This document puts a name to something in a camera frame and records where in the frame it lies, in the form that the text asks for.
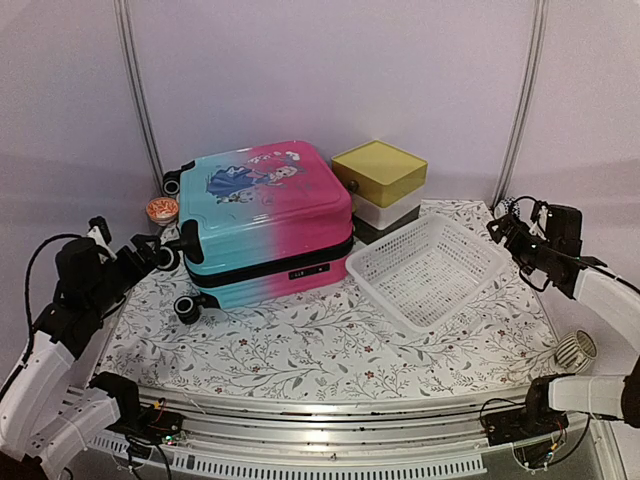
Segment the pink and teal kids suitcase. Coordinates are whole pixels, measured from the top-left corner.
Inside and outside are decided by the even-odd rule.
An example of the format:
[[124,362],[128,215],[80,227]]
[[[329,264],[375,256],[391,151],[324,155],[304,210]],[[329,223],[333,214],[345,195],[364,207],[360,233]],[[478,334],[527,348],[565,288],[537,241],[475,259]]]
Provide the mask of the pink and teal kids suitcase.
[[198,292],[174,302],[185,324],[343,280],[352,201],[319,151],[285,141],[196,158],[163,176],[179,204],[174,249]]

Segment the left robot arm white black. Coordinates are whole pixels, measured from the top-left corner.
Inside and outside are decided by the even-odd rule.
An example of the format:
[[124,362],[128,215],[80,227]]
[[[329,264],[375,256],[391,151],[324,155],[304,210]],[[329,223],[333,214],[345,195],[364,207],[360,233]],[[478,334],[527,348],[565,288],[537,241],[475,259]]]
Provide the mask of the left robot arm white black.
[[156,235],[137,234],[131,247],[113,252],[110,236],[92,227],[86,235],[62,234],[55,256],[58,281],[50,304],[26,316],[29,339],[22,359],[1,389],[1,476],[56,479],[104,429],[153,443],[164,429],[140,405],[135,382],[113,373],[94,377],[80,402],[36,425],[67,375],[81,360],[105,320],[126,294],[153,270],[173,270],[178,253]]

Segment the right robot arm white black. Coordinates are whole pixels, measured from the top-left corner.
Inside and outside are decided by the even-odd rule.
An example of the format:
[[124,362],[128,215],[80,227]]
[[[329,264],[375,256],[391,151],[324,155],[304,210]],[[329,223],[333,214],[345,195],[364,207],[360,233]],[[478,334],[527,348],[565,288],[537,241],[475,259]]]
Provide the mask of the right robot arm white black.
[[534,379],[516,421],[527,436],[539,435],[564,412],[639,426],[639,289],[604,261],[583,254],[582,223],[574,207],[534,200],[528,219],[509,205],[487,225],[521,278],[542,274],[545,286],[570,301],[567,312],[585,314],[588,327],[604,334],[607,346],[622,341],[627,356],[627,368],[618,374],[568,371]]

